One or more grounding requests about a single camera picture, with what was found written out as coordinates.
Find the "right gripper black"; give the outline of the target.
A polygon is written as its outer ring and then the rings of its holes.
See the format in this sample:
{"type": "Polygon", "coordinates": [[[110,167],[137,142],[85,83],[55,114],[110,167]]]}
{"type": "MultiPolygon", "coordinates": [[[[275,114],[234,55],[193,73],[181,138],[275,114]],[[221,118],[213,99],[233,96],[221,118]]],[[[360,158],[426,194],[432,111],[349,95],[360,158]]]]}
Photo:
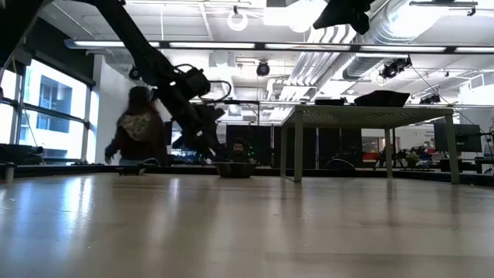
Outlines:
{"type": "Polygon", "coordinates": [[[367,12],[374,0],[329,0],[327,7],[313,23],[314,29],[350,24],[357,17],[357,32],[364,35],[370,28],[367,12]]]}

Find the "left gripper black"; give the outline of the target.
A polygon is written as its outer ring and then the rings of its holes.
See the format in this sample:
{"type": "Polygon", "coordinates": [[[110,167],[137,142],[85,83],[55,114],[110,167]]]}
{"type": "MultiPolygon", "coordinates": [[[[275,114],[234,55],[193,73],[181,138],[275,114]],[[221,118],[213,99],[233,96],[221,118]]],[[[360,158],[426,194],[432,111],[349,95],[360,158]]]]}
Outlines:
{"type": "Polygon", "coordinates": [[[225,111],[214,105],[189,104],[185,108],[181,128],[194,133],[205,132],[196,134],[192,140],[192,148],[203,158],[224,158],[224,145],[218,140],[216,123],[224,115],[225,111]]]}

